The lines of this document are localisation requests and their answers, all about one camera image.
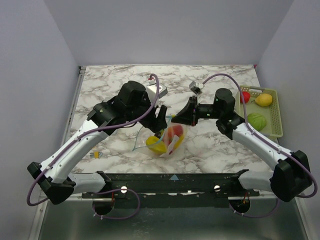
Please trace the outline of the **red toy tomato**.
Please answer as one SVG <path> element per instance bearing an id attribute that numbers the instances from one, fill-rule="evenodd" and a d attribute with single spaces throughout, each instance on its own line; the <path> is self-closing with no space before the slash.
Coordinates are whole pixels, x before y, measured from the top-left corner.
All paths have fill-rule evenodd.
<path id="1" fill-rule="evenodd" d="M 172 131 L 174 136 L 180 137 L 184 134 L 184 128 L 181 125 L 174 125 Z"/>

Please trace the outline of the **yellow toy starfruit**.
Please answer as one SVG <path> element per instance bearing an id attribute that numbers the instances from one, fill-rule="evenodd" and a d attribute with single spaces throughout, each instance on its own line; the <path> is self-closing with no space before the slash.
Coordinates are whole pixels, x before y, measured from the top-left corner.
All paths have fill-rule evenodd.
<path id="1" fill-rule="evenodd" d="M 167 152 L 166 144 L 156 136 L 150 136 L 145 142 L 147 148 L 152 152 L 161 155 Z"/>

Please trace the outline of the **yellow toy banana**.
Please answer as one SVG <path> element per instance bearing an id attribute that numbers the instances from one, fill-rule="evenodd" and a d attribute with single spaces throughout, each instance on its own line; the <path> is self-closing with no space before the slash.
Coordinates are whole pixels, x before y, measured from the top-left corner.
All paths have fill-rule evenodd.
<path id="1" fill-rule="evenodd" d="M 174 150 L 176 150 L 177 148 L 179 148 L 180 145 L 181 145 L 181 143 L 182 143 L 183 140 L 185 139 L 187 130 L 186 130 L 184 127 L 183 127 L 183 130 L 184 130 L 183 135 L 181 135 L 181 136 L 179 137 L 178 141 L 175 143 L 175 145 L 174 145 L 174 147 L 173 147 Z"/>

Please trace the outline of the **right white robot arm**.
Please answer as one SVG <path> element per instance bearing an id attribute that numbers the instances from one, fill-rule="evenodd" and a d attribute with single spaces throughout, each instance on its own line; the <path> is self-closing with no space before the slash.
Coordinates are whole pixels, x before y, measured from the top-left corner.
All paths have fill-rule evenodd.
<path id="1" fill-rule="evenodd" d="M 271 168 L 270 172 L 243 170 L 230 183 L 230 191 L 241 196 L 247 190 L 262 190 L 290 202 L 312 185 L 306 154 L 282 148 L 254 130 L 234 111 L 235 103 L 232 92 L 226 88 L 215 92 L 212 104 L 201 104 L 196 96 L 192 96 L 172 122 L 195 126 L 199 119 L 215 119 L 221 134 L 247 147 Z"/>

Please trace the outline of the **red toy chili pepper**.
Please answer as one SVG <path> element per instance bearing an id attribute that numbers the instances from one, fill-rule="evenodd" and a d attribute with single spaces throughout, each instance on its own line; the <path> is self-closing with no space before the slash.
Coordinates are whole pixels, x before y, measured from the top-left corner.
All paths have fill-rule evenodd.
<path id="1" fill-rule="evenodd" d="M 174 137 L 172 126 L 165 129 L 163 131 L 163 133 L 161 134 L 161 136 L 162 136 L 163 142 L 170 144 L 173 140 L 173 137 Z"/>

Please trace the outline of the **clear zip top bag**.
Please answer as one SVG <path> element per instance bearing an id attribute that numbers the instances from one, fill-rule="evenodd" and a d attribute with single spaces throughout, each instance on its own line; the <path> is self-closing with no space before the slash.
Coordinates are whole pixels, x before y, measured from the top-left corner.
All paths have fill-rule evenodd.
<path id="1" fill-rule="evenodd" d="M 188 128 L 180 123 L 173 123 L 174 114 L 165 117 L 167 127 L 153 133 L 141 127 L 135 137 L 132 151 L 145 154 L 153 158 L 169 158 L 183 144 Z"/>

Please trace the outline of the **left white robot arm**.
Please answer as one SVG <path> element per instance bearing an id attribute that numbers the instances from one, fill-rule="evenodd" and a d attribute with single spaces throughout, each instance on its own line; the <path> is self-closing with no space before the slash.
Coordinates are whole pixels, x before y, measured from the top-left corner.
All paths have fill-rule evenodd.
<path id="1" fill-rule="evenodd" d="M 96 104 L 79 130 L 51 157 L 32 162 L 27 170 L 54 205 L 73 194 L 93 192 L 104 198 L 110 194 L 111 180 L 102 171 L 72 174 L 73 168 L 93 147 L 115 130 L 139 122 L 152 132 L 167 127 L 167 107 L 157 112 L 157 101 L 168 93 L 162 84 L 144 86 L 136 81 L 125 83 L 118 94 Z"/>

